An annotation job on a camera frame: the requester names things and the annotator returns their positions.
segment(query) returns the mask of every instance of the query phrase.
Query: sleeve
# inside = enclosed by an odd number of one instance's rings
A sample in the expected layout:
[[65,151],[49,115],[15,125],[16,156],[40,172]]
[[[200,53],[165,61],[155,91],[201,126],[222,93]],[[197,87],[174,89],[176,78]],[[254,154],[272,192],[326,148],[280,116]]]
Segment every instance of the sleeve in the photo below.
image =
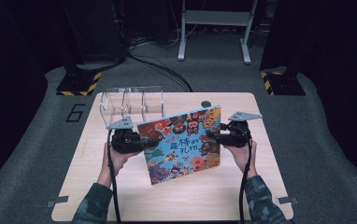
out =
[[252,223],[291,223],[272,202],[271,191],[259,175],[247,179],[245,193]]
[[93,183],[71,223],[91,224],[107,223],[108,206],[112,198],[112,190],[104,185]]

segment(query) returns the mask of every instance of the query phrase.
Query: colorful book cover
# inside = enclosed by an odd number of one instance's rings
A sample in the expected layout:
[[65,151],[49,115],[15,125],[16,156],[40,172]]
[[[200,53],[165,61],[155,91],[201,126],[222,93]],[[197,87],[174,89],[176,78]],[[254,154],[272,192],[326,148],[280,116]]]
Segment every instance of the colorful book cover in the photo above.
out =
[[220,133],[219,105],[137,124],[143,138],[158,139],[144,150],[151,184],[220,165],[220,145],[206,131]]

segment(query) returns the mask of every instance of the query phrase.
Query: light wooden tabletop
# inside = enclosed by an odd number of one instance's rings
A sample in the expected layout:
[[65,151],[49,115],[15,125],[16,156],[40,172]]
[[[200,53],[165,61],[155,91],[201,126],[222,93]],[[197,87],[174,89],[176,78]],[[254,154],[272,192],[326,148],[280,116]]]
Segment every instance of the light wooden tabletop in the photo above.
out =
[[[59,194],[68,196],[68,202],[55,204],[52,212],[54,221],[72,219],[100,172],[104,143],[107,141],[106,124],[99,112],[100,99],[101,93],[95,97]],[[164,92],[164,113],[172,115],[199,108],[203,101],[221,106],[222,123],[228,123],[228,118],[236,111],[260,114],[254,96],[245,92]],[[138,115],[131,115],[131,118],[136,122],[141,121],[141,116]],[[248,123],[251,136],[257,142],[258,174],[263,177],[274,199],[286,197],[287,192],[263,120],[252,119]],[[117,176],[121,220],[239,220],[238,197],[241,179],[242,173],[232,154],[221,147],[220,166],[152,185],[144,154],[140,153],[131,158]],[[108,220],[116,220],[112,201]],[[286,218],[293,218],[290,204],[275,204]],[[244,209],[245,219],[250,219],[246,199]]]

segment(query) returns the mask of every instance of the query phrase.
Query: cartoon illustration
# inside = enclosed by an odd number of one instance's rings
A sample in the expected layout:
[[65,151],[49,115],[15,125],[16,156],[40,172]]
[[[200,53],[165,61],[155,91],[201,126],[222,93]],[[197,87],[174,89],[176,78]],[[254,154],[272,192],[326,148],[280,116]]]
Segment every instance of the cartoon illustration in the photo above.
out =
[[220,164],[220,145],[206,133],[220,133],[220,112],[216,105],[137,125],[141,136],[160,141],[144,151],[152,185]]
[[153,150],[152,152],[145,150],[144,155],[146,156],[146,160],[150,161],[154,157],[163,156],[164,153],[160,149]]
[[198,121],[191,121],[188,123],[188,127],[187,127],[188,136],[190,136],[191,134],[198,134],[198,131],[199,131]]
[[212,141],[204,142],[200,152],[202,156],[206,156],[208,153],[220,153],[220,145]]
[[200,156],[194,157],[190,164],[193,166],[193,169],[198,172],[204,169],[204,159]]

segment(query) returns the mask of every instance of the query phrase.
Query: gray mat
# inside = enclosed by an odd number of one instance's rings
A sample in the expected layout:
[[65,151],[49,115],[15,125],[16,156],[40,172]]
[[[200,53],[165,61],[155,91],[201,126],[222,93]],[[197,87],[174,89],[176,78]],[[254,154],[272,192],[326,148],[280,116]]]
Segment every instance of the gray mat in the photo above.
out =
[[[293,206],[293,221],[357,223],[357,185],[353,181],[357,169],[326,128],[315,86],[299,75],[306,96],[269,96],[258,70],[266,35],[258,34],[254,39],[251,65],[242,61],[240,37],[210,35],[189,40],[184,62],[177,60],[179,44],[170,48],[143,45],[135,48],[133,54],[161,60],[181,74],[194,91],[253,93],[289,196],[300,201]],[[50,197],[59,195],[98,92],[107,87],[150,85],[162,85],[164,91],[183,91],[177,83],[132,59],[103,72],[91,96],[55,95],[63,76],[63,68],[46,74],[49,88],[44,102],[0,171],[0,223],[53,223],[52,209],[44,205]],[[80,121],[65,122],[74,105],[83,111]]]

